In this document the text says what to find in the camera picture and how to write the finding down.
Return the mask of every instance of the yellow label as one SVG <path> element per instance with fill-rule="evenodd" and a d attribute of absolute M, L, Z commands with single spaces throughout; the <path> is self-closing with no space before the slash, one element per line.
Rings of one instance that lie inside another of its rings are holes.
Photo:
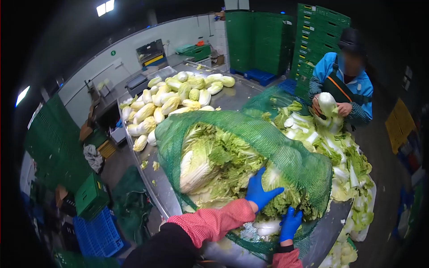
<path fill-rule="evenodd" d="M 151 60 L 149 60 L 149 61 L 146 61 L 146 62 L 145 62 L 145 66 L 147 66 L 147 65 L 151 64 L 152 62 L 155 62 L 155 61 L 157 61 L 157 60 L 159 60 L 159 59 L 162 59 L 163 57 L 164 57 L 163 55 L 160 55 L 160 56 L 155 57 L 155 58 L 153 58 L 153 59 L 151 59 Z"/>

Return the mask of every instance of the blue jacket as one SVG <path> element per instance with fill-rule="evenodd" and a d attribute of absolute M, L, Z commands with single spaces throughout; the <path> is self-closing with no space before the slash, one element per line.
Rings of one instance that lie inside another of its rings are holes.
<path fill-rule="evenodd" d="M 320 82 L 323 84 L 325 79 L 332 73 L 332 66 L 335 62 L 335 57 L 337 53 L 328 52 L 325 56 L 316 64 L 313 76 L 317 76 Z M 338 56 L 338 71 L 337 77 L 344 82 L 344 74 L 341 70 L 344 70 L 344 61 L 341 55 Z M 346 86 L 350 89 L 350 91 L 354 94 L 364 95 L 366 97 L 372 97 L 372 92 L 374 88 L 372 87 L 372 83 L 369 80 L 368 75 L 365 70 L 355 77 L 350 83 L 346 84 Z M 365 103 L 362 105 L 362 110 L 368 115 L 370 119 L 372 119 L 372 102 Z"/>

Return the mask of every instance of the wall light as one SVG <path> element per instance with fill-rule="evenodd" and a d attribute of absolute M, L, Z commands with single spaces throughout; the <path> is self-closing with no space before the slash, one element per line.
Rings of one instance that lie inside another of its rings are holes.
<path fill-rule="evenodd" d="M 100 5 L 97 7 L 97 13 L 98 13 L 99 17 L 106 13 L 106 4 L 105 3 L 103 5 Z"/>
<path fill-rule="evenodd" d="M 19 95 L 18 98 L 16 99 L 16 104 L 15 107 L 18 106 L 18 103 L 20 103 L 22 101 L 22 99 L 25 97 L 25 95 L 27 94 L 28 90 L 30 89 L 30 86 L 26 87 Z"/>
<path fill-rule="evenodd" d="M 110 0 L 106 2 L 106 12 L 112 11 L 115 0 Z"/>

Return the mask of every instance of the white wall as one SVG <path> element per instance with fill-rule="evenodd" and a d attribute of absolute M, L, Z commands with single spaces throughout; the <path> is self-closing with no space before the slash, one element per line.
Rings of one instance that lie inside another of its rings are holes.
<path fill-rule="evenodd" d="M 70 116 L 79 127 L 88 118 L 91 97 L 87 93 L 84 80 L 92 80 L 101 73 L 94 80 L 96 85 L 98 80 L 104 78 L 109 78 L 113 85 L 117 85 L 141 70 L 136 49 L 157 39 L 162 39 L 168 55 L 174 54 L 175 49 L 182 45 L 196 44 L 200 40 L 215 43 L 213 18 L 214 15 L 201 15 L 167 22 L 128 36 L 108 47 L 69 78 L 59 90 L 58 95 Z M 116 51 L 115 56 L 110 54 L 113 50 Z"/>

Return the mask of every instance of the red sleeve cover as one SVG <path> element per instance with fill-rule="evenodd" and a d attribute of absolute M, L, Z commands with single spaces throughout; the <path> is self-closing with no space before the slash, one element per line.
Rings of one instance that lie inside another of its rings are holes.
<path fill-rule="evenodd" d="M 204 240 L 218 241 L 227 232 L 245 223 L 255 220 L 249 202 L 237 199 L 223 208 L 199 209 L 195 213 L 171 216 L 167 222 L 179 225 L 192 239 L 197 248 L 201 248 Z"/>
<path fill-rule="evenodd" d="M 288 253 L 277 253 L 272 258 L 273 268 L 302 268 L 302 263 L 298 259 L 299 249 L 294 249 Z"/>

